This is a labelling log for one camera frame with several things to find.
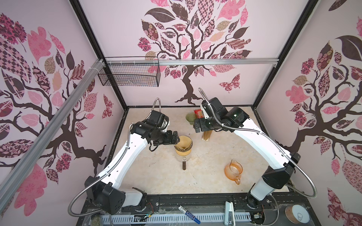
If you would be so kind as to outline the clear glass carafe brown handle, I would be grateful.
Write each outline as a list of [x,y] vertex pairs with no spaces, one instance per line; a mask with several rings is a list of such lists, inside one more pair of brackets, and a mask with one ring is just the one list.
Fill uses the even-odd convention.
[[186,170],[187,169],[187,162],[190,159],[190,154],[189,155],[185,155],[185,156],[181,156],[181,155],[176,155],[176,159],[181,163],[182,165],[182,170]]

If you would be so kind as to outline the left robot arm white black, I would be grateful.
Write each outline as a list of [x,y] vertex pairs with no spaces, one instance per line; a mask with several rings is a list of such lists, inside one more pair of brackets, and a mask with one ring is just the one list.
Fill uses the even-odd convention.
[[179,143],[178,133],[168,130],[168,124],[168,116],[153,110],[145,120],[130,125],[127,141],[112,162],[96,177],[85,181],[87,197],[93,205],[113,215],[123,207],[141,203],[146,193],[136,188],[121,191],[120,186],[143,149]]

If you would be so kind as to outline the orange coffee filter pack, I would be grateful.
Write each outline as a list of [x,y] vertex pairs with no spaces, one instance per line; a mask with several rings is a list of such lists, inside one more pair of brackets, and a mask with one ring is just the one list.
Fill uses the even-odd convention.
[[205,131],[205,132],[203,132],[202,140],[203,141],[209,141],[212,133],[213,133],[213,131]]

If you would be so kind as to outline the orange glass pitcher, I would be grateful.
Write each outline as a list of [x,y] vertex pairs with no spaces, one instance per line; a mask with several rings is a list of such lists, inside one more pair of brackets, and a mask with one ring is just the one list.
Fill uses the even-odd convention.
[[242,165],[235,160],[231,160],[224,168],[225,176],[229,180],[234,181],[238,185],[240,185],[240,183],[241,183],[242,173],[243,173]]

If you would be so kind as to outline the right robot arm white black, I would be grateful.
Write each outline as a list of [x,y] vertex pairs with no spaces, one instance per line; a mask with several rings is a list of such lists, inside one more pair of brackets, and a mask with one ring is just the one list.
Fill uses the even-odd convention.
[[218,98],[212,98],[209,102],[210,104],[202,101],[200,108],[204,117],[194,121],[195,132],[234,133],[248,142],[269,164],[262,177],[247,193],[247,206],[257,209],[266,196],[287,184],[295,172],[295,166],[241,108],[234,107],[228,111]]

